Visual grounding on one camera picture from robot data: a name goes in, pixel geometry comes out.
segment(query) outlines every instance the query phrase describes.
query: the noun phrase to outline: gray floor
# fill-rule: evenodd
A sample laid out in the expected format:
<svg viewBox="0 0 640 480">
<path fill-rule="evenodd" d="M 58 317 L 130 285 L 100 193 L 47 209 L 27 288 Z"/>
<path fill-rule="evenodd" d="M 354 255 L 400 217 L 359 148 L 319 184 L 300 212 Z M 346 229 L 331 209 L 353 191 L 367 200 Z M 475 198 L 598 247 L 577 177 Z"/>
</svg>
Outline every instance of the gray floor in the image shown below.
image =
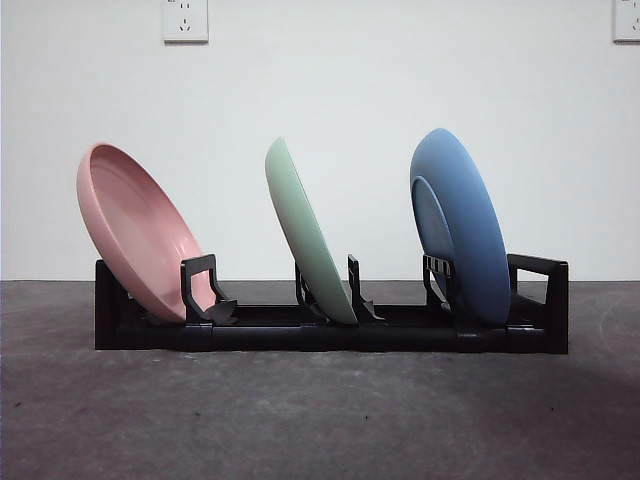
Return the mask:
<svg viewBox="0 0 640 480">
<path fill-rule="evenodd" d="M 568 356 L 100 352 L 90 283 L 2 309 L 2 478 L 640 478 L 640 283 L 571 285 Z"/>
</svg>

